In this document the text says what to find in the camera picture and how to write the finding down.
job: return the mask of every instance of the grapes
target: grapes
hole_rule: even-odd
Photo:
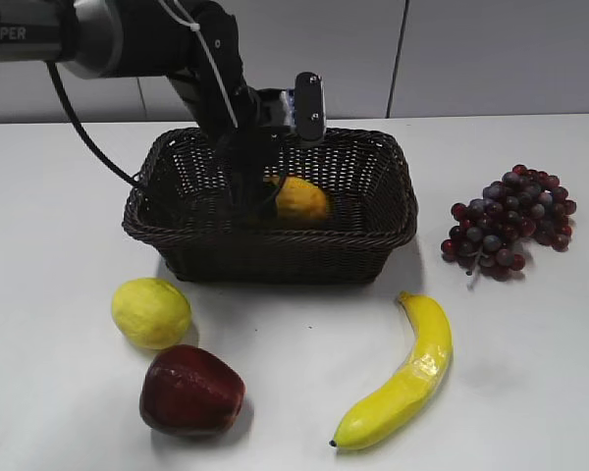
[[[479,242],[482,240],[483,234],[480,228],[469,228],[467,230],[467,238],[472,242]]]
[[[447,239],[444,240],[441,244],[441,251],[443,253],[447,253],[448,255],[455,255],[455,243],[453,240]]]
[[[516,174],[515,172],[506,172],[502,177],[502,182],[504,182],[504,184],[515,186],[519,184],[519,179],[521,179],[519,174]]]
[[[552,243],[552,238],[548,233],[545,231],[536,231],[534,233],[534,239],[539,242],[541,245],[550,245]]]
[[[521,235],[524,237],[532,236],[537,229],[537,226],[529,218],[521,218],[521,223],[519,226],[521,228]]]
[[[558,234],[554,237],[552,248],[558,252],[563,252],[569,245],[569,237],[564,234]]]
[[[470,240],[463,240],[458,245],[458,255],[467,257],[475,253],[475,246]]]
[[[442,257],[467,269],[503,280],[523,270],[526,259],[514,253],[525,237],[533,237],[554,250],[567,250],[572,235],[569,216],[576,203],[568,199],[561,179],[522,164],[506,172],[501,181],[482,189],[482,198],[452,206],[457,221],[441,244]]]
[[[493,200],[502,199],[505,196],[504,187],[492,184],[486,189],[483,195],[485,198]]]
[[[487,252],[495,252],[502,246],[502,240],[496,235],[487,235],[482,244]]]
[[[517,195],[517,201],[519,201],[520,207],[527,208],[532,204],[532,196],[528,192],[523,191]]]
[[[523,255],[519,255],[518,253],[514,254],[512,264],[510,265],[510,269],[514,272],[519,272],[523,270],[523,267],[526,266],[526,259],[523,258]]]
[[[567,216],[571,216],[573,213],[576,212],[576,202],[570,199],[565,200],[565,214]]]
[[[452,216],[457,221],[462,221],[464,219],[464,213],[467,210],[467,207],[462,203],[456,203],[452,206]]]
[[[504,221],[507,224],[517,225],[521,222],[521,216],[515,211],[507,211],[504,215]]]
[[[510,242],[515,242],[519,238],[519,231],[510,224],[504,224],[504,237]]]
[[[557,203],[565,203],[568,196],[569,192],[562,186],[557,186],[552,190],[552,197]]]
[[[493,224],[492,219],[489,216],[482,216],[480,219],[478,219],[478,221],[475,223],[475,225],[480,228],[482,231],[488,231],[491,229],[491,226]]]
[[[555,203],[554,206],[552,206],[552,214],[556,218],[559,218],[560,216],[564,216],[565,215],[565,205],[563,203]]]
[[[502,206],[500,203],[492,203],[487,206],[486,211],[489,216],[497,217],[504,211],[504,206]]]
[[[552,206],[552,195],[550,193],[541,193],[539,195],[538,201],[540,204],[543,204],[544,207],[549,208]]]
[[[563,234],[564,236],[571,237],[573,230],[571,229],[571,226],[560,226],[557,228],[557,233]]]
[[[523,189],[526,193],[530,195],[532,199],[539,197],[541,194],[541,186],[538,183],[531,183]]]
[[[504,207],[510,211],[516,211],[519,209],[519,200],[514,196],[509,196],[504,202]]]
[[[559,180],[559,177],[557,177],[556,175],[550,175],[546,179],[546,187],[548,189],[554,189],[557,186],[559,186],[560,184],[561,184],[561,181]]]
[[[454,226],[450,229],[450,239],[451,240],[462,240],[464,237],[464,231],[460,226]]]
[[[493,267],[495,266],[496,261],[495,261],[495,256],[494,255],[483,255],[480,258],[480,266],[481,267]]]
[[[512,170],[518,175],[526,175],[528,173],[528,169],[523,164],[515,165]]]
[[[541,204],[535,204],[530,208],[530,217],[532,219],[541,219],[546,215],[546,208]]]
[[[503,248],[498,251],[498,254],[495,256],[495,260],[498,262],[498,265],[502,267],[509,267],[514,261],[514,254],[507,248]]]

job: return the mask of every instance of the lemon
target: lemon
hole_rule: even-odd
[[[186,297],[157,278],[140,278],[120,286],[114,294],[111,313],[118,329],[131,343],[157,350],[178,343],[191,320]]]
[[[279,177],[269,182],[277,184]],[[327,219],[330,211],[327,195],[321,188],[299,177],[287,177],[275,198],[277,216],[283,221],[318,222]]]

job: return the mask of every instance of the yellow banana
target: yellow banana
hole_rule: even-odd
[[[330,445],[361,449],[385,439],[425,405],[445,376],[453,352],[450,323],[428,296],[400,294],[416,335],[405,364],[382,388],[358,402],[343,417]]]

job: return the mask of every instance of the dark brown wicker basket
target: dark brown wicker basket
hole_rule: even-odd
[[[320,146],[282,151],[280,168],[267,175],[288,163],[290,175],[330,195],[330,218],[308,230],[250,229],[223,216],[225,176],[211,159],[199,130],[163,134],[137,178],[171,207],[185,208],[184,216],[172,216],[135,189],[125,208],[125,231],[153,245],[180,280],[369,283],[416,232],[408,166],[390,135],[329,129]]]

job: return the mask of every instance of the apple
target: apple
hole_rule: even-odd
[[[222,360],[202,348],[175,345],[148,367],[139,413],[165,434],[213,436],[234,424],[244,392],[241,377]]]

